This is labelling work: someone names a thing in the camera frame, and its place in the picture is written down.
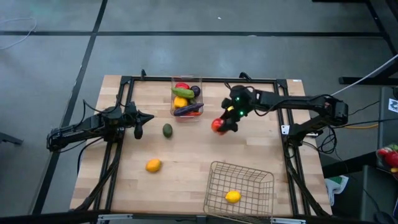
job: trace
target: white cable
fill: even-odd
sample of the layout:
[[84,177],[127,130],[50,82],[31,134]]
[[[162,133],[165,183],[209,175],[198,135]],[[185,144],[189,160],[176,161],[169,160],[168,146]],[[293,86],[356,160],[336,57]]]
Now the white cable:
[[393,60],[395,60],[398,57],[398,55],[395,55],[394,57],[392,57],[390,60],[388,60],[386,63],[384,63],[383,65],[381,65],[380,67],[378,67],[377,69],[375,69],[375,71],[371,72],[369,75],[366,75],[365,77],[361,78],[360,80],[354,82],[353,84],[346,86],[344,88],[342,88],[341,90],[337,91],[336,93],[332,94],[332,96],[336,95],[337,93],[344,91],[346,89],[348,89],[349,87],[358,84],[359,82],[361,82],[362,80],[364,80],[365,78],[374,75],[375,73],[378,73],[380,70],[382,70],[384,67],[386,67],[390,62],[392,62]]
[[33,20],[35,21],[35,26],[33,26],[33,28],[31,28],[31,30],[27,33],[27,35],[26,35],[24,38],[22,38],[21,40],[18,40],[17,42],[15,42],[15,43],[13,43],[13,44],[11,44],[11,45],[8,45],[8,46],[6,46],[6,47],[0,47],[0,50],[6,50],[6,49],[8,49],[8,48],[10,48],[10,47],[12,47],[12,46],[14,46],[14,45],[16,45],[16,44],[19,44],[19,43],[21,43],[22,41],[24,41],[24,40],[29,36],[29,34],[30,34],[34,29],[36,29],[37,20],[36,20],[36,18],[30,17],[30,18],[7,19],[7,20],[4,20],[4,21],[0,21],[0,24],[3,24],[3,23],[6,23],[6,22],[11,22],[11,21],[31,20],[31,19],[33,19]]

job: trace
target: clear plastic container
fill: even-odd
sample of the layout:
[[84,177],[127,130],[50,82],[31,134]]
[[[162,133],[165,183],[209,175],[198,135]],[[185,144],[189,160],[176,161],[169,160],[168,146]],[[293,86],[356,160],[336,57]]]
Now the clear plastic container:
[[[186,83],[190,87],[191,86],[198,86],[200,88],[200,94],[199,94],[199,96],[195,97],[195,101],[197,103],[203,103],[203,88],[202,88],[202,85],[201,85],[201,77],[196,78],[196,77],[193,77],[192,75],[180,76],[180,77],[172,77],[172,86],[171,87],[175,87],[175,85],[177,83]],[[172,116],[174,116],[174,111],[175,111],[174,98],[176,96],[171,91],[171,89],[170,89],[170,92],[172,94],[171,104],[170,104],[170,114]],[[184,122],[184,121],[199,121],[200,120],[200,116],[203,114],[203,107],[204,106],[202,106],[199,109],[200,115],[196,115],[196,116],[186,116],[185,115],[185,116],[174,116],[174,117],[175,117],[175,119],[177,121],[180,121],[180,122]]]

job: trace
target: white label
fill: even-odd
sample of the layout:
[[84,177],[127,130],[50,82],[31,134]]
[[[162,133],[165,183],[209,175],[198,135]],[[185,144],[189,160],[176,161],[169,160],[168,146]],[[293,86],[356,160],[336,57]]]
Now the white label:
[[388,102],[388,109],[395,113],[398,113],[398,101],[390,99]]

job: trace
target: purple eggplant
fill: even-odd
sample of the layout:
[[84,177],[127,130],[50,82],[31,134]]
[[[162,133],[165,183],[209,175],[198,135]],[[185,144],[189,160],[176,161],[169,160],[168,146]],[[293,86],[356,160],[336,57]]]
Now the purple eggplant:
[[200,88],[199,86],[191,86],[191,90],[193,91],[193,95],[195,95],[195,97],[200,95]]
[[203,103],[195,103],[194,105],[184,106],[174,111],[174,116],[184,116],[185,114],[199,110],[204,104]]

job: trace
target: yellow pepper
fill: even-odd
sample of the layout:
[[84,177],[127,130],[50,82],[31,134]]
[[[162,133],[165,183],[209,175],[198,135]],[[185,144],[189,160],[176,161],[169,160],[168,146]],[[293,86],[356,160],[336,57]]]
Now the yellow pepper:
[[188,100],[179,96],[174,98],[174,108],[181,108],[184,106],[188,106]]

